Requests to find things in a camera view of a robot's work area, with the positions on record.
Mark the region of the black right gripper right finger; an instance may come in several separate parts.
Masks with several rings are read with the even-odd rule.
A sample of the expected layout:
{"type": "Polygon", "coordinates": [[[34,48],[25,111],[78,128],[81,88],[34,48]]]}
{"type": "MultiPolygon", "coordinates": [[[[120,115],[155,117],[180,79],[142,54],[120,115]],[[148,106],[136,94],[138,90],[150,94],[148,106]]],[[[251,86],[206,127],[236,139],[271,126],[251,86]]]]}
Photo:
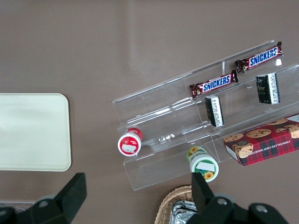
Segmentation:
{"type": "Polygon", "coordinates": [[[274,207],[252,203],[243,209],[224,196],[215,196],[204,177],[192,173],[192,198],[197,208],[188,224],[286,224],[287,220],[274,207]]]}

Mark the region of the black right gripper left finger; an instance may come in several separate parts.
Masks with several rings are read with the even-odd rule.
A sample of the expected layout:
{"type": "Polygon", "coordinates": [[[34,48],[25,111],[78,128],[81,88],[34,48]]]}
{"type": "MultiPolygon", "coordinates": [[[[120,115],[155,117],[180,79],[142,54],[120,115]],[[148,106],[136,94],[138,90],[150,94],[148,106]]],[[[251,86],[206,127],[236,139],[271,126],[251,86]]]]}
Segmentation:
{"type": "Polygon", "coordinates": [[[16,213],[13,207],[0,209],[2,224],[70,224],[87,196],[85,173],[76,173],[52,199],[36,202],[16,213]]]}

